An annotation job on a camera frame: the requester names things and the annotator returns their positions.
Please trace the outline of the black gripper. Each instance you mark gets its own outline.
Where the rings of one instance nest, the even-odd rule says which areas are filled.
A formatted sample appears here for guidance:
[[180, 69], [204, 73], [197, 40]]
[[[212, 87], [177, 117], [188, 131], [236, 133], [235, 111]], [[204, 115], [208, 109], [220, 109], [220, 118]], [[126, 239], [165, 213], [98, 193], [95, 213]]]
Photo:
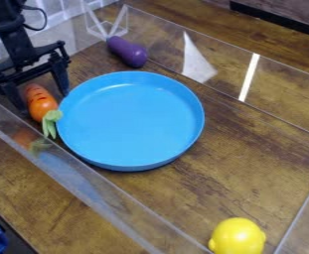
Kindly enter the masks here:
[[34, 60], [20, 65], [15, 65], [11, 59], [0, 63], [0, 94], [4, 92], [8, 100], [23, 114], [28, 113], [28, 109], [16, 85], [50, 72], [62, 95], [67, 96], [70, 93], [67, 67], [71, 58], [66, 51], [66, 42], [56, 41], [47, 46], [36, 47], [36, 56]]

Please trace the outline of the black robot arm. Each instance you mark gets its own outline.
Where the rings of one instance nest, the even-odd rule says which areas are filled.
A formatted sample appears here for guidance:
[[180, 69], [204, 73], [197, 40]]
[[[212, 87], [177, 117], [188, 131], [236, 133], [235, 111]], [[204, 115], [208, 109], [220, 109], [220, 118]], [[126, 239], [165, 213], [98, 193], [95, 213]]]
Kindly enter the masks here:
[[70, 93], [67, 67], [71, 62], [64, 41], [35, 47], [27, 29], [23, 10], [43, 9], [26, 5], [27, 0], [0, 0], [0, 40], [10, 58], [0, 63], [0, 94], [6, 95], [15, 107], [27, 113], [26, 102], [18, 86], [50, 72], [63, 96]]

